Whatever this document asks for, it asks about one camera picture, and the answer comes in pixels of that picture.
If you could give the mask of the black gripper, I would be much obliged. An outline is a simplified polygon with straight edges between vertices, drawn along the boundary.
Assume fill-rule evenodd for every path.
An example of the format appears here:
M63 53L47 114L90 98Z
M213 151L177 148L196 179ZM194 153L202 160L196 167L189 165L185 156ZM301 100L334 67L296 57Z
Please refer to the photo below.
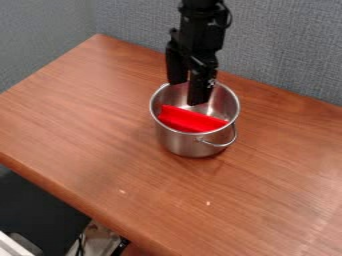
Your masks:
M233 14L225 0L181 0L178 11L181 25L170 31L166 45L167 79L171 85L188 81L188 60L209 65L190 67L188 104L196 106L208 103L212 96L218 73L217 52L224 48Z

